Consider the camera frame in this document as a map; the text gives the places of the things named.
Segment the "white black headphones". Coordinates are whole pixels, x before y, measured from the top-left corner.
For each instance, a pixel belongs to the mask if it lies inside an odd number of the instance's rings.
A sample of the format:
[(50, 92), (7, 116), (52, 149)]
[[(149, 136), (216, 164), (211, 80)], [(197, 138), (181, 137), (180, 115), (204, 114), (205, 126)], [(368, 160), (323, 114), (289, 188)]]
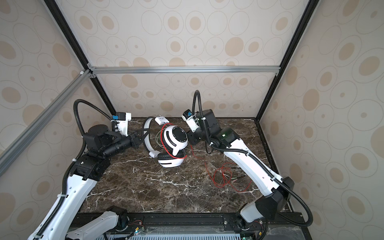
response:
[[(155, 121), (160, 130), (160, 143), (164, 147), (164, 152), (155, 150), (150, 142), (150, 125)], [(143, 127), (144, 146), (151, 158), (157, 159), (158, 163), (164, 168), (174, 168), (180, 166), (187, 157), (185, 148), (188, 145), (187, 133), (181, 127), (171, 124), (165, 117), (148, 117)]]

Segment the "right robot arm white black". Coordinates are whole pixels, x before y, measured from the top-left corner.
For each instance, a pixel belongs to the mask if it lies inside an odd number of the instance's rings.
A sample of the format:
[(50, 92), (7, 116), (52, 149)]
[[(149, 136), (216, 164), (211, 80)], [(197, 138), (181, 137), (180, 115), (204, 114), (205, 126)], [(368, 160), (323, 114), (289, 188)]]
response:
[[(190, 144), (200, 141), (206, 144), (207, 153), (218, 151), (237, 164), (257, 185), (262, 196), (244, 205), (238, 211), (240, 224), (245, 225), (264, 218), (274, 220), (277, 216), (299, 227), (309, 227), (313, 221), (313, 213), (305, 201), (293, 191), (294, 181), (283, 178), (265, 165), (247, 147), (241, 137), (231, 128), (221, 128), (212, 110), (203, 110), (200, 91), (196, 90), (193, 97), (192, 110), (186, 111), (186, 122)], [(297, 222), (281, 214), (290, 198), (296, 199), (307, 213), (305, 222)]]

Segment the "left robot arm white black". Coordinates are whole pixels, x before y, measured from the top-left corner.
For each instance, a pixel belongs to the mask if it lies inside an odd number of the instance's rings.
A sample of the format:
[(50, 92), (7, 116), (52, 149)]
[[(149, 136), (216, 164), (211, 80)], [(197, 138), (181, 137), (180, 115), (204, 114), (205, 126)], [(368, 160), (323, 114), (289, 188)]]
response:
[[(78, 105), (85, 104), (106, 117), (111, 127), (95, 125), (84, 131)], [(123, 232), (129, 226), (125, 209), (111, 207), (101, 216), (78, 230), (70, 225), (88, 194), (101, 180), (111, 164), (111, 157), (129, 148), (138, 149), (144, 136), (141, 130), (130, 131), (130, 113), (117, 112), (109, 116), (90, 102), (78, 99), (73, 105), (74, 116), (83, 139), (79, 154), (64, 173), (62, 191), (39, 227), (29, 236), (30, 240), (94, 240), (109, 230)]]

